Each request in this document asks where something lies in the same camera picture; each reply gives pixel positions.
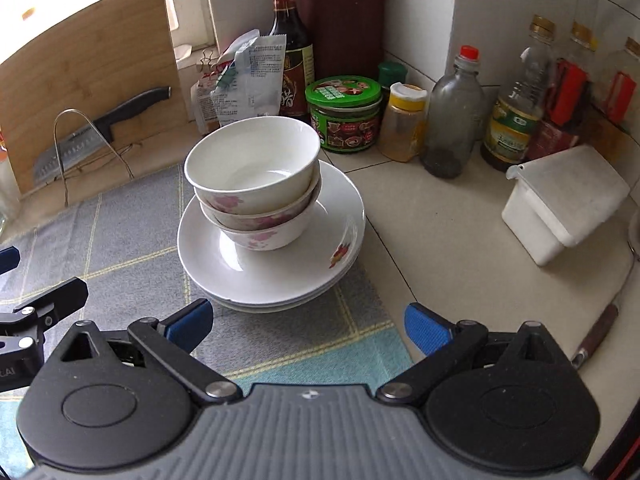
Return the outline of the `white plate with fruit print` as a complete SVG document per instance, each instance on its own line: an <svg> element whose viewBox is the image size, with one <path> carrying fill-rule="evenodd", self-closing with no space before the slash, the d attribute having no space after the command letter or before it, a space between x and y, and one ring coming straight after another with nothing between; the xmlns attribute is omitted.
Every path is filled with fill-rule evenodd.
<svg viewBox="0 0 640 480"><path fill-rule="evenodd" d="M355 263L366 215L352 180L326 162L308 228L282 248L243 248L205 218L192 198L182 214L177 248L186 274L201 289L235 308L267 309L317 297Z"/></svg>

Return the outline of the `white bowl pink flowers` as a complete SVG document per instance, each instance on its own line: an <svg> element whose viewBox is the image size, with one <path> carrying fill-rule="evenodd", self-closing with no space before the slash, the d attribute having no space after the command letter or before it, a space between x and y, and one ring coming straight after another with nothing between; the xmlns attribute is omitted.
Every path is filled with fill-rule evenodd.
<svg viewBox="0 0 640 480"><path fill-rule="evenodd" d="M219 128L192 148L184 174L205 203L227 214L262 214L302 196L320 140L294 118L247 118Z"/></svg>

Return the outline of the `plain white bowl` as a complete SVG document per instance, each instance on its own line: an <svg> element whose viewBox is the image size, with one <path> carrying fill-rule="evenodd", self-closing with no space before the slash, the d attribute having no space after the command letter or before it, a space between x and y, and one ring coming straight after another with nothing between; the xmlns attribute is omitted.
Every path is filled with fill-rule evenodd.
<svg viewBox="0 0 640 480"><path fill-rule="evenodd" d="M257 231L232 230L223 226L217 220L210 220L210 223L220 229L234 244L240 247L254 250L254 252L270 252L270 250L288 246L288 244L293 243L294 240L302 236L311 222L314 206L316 206L316 202L312 200L296 217L278 226L270 226L270 228Z"/></svg>

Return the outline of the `stacked white plate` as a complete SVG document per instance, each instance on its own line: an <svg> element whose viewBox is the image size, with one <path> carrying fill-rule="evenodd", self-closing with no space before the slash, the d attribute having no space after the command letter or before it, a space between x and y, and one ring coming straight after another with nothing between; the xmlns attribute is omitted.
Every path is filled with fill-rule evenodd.
<svg viewBox="0 0 640 480"><path fill-rule="evenodd" d="M334 266L330 260L285 258L275 255L239 260L233 269L214 257L183 258L181 263L190 278L204 292L234 304L262 307L305 296L337 276L341 266L354 258L343 257Z"/></svg>
<svg viewBox="0 0 640 480"><path fill-rule="evenodd" d="M281 302L280 304L270 304L270 306L250 306L249 304L234 304L230 300L225 300L220 297L213 295L211 292L204 292L206 297L210 300L213 300L215 304L220 304L221 307L225 307L231 310L235 310L243 313L274 313L274 312L283 312L286 310L291 310L297 307L302 306L303 304L308 304L309 301L314 300L322 296L325 292L328 292L332 287L338 284L342 278L346 276L346 274L350 271L350 269L357 263L358 259L354 259L349 261L344 266L341 266L340 272L337 273L337 276L334 276L328 284L322 285L318 289L310 292L305 296L300 296L293 300L288 300L285 302Z"/></svg>

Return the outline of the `grey checked dish mat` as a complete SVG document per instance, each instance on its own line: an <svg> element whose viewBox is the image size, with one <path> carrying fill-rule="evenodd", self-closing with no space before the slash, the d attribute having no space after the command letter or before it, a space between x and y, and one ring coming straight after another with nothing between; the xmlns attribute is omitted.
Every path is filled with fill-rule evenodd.
<svg viewBox="0 0 640 480"><path fill-rule="evenodd" d="M14 237L21 260L2 276L2 311L69 278L87 283L80 316L101 330L122 330L144 316L166 318L201 298L176 246L191 198L181 170L170 167ZM243 389L255 382L374 388L411 362L360 264L328 292L291 310L251 314L216 306L213 329L194 356Z"/></svg>

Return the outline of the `white plastic seasoning box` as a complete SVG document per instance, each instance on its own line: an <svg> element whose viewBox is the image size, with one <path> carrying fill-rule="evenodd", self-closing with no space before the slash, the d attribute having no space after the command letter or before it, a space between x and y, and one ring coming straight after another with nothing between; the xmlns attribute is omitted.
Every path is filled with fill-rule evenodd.
<svg viewBox="0 0 640 480"><path fill-rule="evenodd" d="M502 220L537 266L579 245L620 208L629 185L589 145L513 165Z"/></svg>

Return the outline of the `yellow capped spice jar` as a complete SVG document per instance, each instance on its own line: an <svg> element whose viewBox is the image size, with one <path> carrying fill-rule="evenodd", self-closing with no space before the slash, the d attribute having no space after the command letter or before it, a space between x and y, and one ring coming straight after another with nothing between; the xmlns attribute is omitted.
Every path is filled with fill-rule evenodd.
<svg viewBox="0 0 640 480"><path fill-rule="evenodd" d="M395 162L410 162L419 153L426 118L427 91L395 82L383 116L378 150Z"/></svg>

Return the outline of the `clear glass bottle red cap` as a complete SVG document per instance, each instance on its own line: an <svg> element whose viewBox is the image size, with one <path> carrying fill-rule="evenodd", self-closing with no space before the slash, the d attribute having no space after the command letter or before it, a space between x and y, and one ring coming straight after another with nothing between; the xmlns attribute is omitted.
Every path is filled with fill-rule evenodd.
<svg viewBox="0 0 640 480"><path fill-rule="evenodd" d="M465 44L433 88L420 161L434 177L459 177L471 157L485 109L479 72L480 50Z"/></svg>

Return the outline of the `red white paper bag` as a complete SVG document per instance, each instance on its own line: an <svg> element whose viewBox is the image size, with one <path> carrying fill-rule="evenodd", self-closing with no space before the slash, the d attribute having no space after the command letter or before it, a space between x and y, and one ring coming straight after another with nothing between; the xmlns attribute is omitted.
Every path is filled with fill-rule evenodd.
<svg viewBox="0 0 640 480"><path fill-rule="evenodd" d="M207 136L219 128L220 123L210 97L215 90L222 72L232 62L232 55L228 52L218 55L213 50L203 50L200 62L196 64L198 79L191 87L191 110L202 136Z"/></svg>

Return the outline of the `yellow labelled oil bottle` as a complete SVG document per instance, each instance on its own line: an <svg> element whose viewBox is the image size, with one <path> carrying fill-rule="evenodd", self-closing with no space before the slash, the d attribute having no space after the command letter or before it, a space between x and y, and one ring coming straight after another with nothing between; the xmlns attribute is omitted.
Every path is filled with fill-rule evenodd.
<svg viewBox="0 0 640 480"><path fill-rule="evenodd" d="M520 55L518 68L500 87L480 147L485 162L502 172L524 159L555 76L555 24L535 14L528 33L529 45Z"/></svg>

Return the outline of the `bamboo cutting board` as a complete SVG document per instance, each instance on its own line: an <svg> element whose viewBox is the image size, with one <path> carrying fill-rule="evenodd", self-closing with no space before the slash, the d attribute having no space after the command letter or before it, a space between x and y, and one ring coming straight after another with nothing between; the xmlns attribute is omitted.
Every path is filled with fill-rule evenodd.
<svg viewBox="0 0 640 480"><path fill-rule="evenodd" d="M157 87L169 99L114 128L115 148L188 121L165 0L100 0L49 28L1 64L1 131L22 193L37 157L81 125Z"/></svg>

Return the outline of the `green lidded sauce jar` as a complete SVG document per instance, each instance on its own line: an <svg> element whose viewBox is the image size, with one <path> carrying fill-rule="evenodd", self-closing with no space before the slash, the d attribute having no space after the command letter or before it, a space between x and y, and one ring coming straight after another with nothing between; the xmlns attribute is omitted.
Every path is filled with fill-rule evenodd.
<svg viewBox="0 0 640 480"><path fill-rule="evenodd" d="M305 96L324 150L354 154L375 144L382 102L378 82L363 76L329 77L310 84Z"/></svg>

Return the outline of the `red labelled oil bottle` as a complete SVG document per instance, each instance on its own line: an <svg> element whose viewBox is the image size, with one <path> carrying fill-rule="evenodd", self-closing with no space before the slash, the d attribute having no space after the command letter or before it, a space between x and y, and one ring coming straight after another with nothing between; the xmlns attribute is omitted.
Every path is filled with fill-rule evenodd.
<svg viewBox="0 0 640 480"><path fill-rule="evenodd" d="M574 148L578 110L589 89L593 68L593 32L574 21L570 36L559 47L555 80L544 100L544 116L529 143L525 161Z"/></svg>

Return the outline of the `white blue paper bag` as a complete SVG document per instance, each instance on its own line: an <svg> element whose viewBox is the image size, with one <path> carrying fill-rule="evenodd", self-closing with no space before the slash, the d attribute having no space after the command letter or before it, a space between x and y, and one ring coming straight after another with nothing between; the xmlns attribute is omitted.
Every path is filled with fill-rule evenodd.
<svg viewBox="0 0 640 480"><path fill-rule="evenodd" d="M262 36L258 29L236 38L218 60L210 99L221 127L246 118L278 116L286 36Z"/></svg>

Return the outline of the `green capped small jar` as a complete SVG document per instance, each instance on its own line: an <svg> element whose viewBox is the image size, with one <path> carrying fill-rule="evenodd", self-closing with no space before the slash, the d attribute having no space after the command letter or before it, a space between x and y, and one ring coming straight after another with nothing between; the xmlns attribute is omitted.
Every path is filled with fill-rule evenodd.
<svg viewBox="0 0 640 480"><path fill-rule="evenodd" d="M408 70L405 65L393 61L384 61L378 66L378 83L381 86L382 107L386 107L390 98L390 87L396 82L405 82Z"/></svg>

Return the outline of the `dark soy sauce bottle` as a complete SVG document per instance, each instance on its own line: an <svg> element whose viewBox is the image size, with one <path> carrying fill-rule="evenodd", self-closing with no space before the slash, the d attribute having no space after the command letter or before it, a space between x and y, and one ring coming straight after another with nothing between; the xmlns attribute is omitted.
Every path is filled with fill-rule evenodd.
<svg viewBox="0 0 640 480"><path fill-rule="evenodd" d="M286 39L280 114L306 122L309 115L306 88L314 81L314 47L300 18L295 0L273 0L271 36Z"/></svg>

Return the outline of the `gold capped bottle right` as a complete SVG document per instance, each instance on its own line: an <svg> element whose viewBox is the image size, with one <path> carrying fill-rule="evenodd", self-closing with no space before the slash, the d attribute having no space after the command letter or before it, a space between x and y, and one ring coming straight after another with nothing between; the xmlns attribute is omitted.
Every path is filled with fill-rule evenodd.
<svg viewBox="0 0 640 480"><path fill-rule="evenodd" d="M639 41L628 37L622 50L603 61L594 90L597 108L627 131L639 113Z"/></svg>

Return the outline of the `dark red knife block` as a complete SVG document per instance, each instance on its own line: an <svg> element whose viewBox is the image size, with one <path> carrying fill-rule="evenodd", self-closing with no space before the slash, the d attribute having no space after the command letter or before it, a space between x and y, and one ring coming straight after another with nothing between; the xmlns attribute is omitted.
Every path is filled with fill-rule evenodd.
<svg viewBox="0 0 640 480"><path fill-rule="evenodd" d="M376 75L384 56L385 0L297 0L297 4L314 38L318 79Z"/></svg>

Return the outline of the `wooden handled utensil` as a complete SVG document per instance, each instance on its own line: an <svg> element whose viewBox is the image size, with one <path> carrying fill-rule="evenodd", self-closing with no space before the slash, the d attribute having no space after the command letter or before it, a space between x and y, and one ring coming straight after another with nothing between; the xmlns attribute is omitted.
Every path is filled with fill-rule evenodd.
<svg viewBox="0 0 640 480"><path fill-rule="evenodd" d="M606 336L620 315L620 308L623 304L623 296L629 279L634 273L634 269L639 263L639 211L636 210L631 217L627 231L627 246L631 255L631 262L623 284L616 292L610 303L602 310L596 322L593 323L589 332L574 352L570 362L574 370L580 370L589 359L597 352L600 345L605 341Z"/></svg>

